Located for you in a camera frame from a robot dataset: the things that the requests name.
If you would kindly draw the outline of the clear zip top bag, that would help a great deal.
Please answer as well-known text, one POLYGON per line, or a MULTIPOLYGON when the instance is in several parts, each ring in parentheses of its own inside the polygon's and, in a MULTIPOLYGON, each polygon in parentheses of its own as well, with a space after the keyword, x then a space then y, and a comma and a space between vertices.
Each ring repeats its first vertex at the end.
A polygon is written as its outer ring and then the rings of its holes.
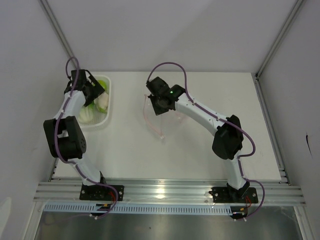
POLYGON ((147 94, 144 95, 142 114, 148 129, 161 140, 174 135, 188 119, 186 115, 173 110, 156 115, 147 94))

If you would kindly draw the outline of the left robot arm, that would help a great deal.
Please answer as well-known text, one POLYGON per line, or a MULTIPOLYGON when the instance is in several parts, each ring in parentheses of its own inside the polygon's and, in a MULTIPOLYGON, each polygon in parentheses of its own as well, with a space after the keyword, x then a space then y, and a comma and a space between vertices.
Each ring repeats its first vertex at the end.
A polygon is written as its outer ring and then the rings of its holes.
POLYGON ((86 154, 87 142, 77 117, 83 107, 94 103, 105 89, 86 69, 72 70, 64 90, 64 100, 58 113, 45 120, 43 128, 49 151, 54 158, 72 166, 82 179, 82 184, 91 187, 97 200, 108 196, 109 188, 104 176, 86 154))

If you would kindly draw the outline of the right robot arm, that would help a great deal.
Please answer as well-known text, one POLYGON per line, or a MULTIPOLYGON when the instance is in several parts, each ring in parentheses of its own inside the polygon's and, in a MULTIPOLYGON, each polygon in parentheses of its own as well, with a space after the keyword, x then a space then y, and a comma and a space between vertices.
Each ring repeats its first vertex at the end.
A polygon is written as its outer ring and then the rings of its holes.
POLYGON ((177 84, 169 87, 160 77, 148 79, 146 87, 150 91, 148 98, 157 116, 177 111, 190 117, 212 134, 212 151, 224 160, 229 198, 234 202, 245 198, 250 183, 244 179, 238 160, 244 140, 239 118, 235 115, 226 117, 213 113, 211 109, 197 103, 185 88, 177 84))

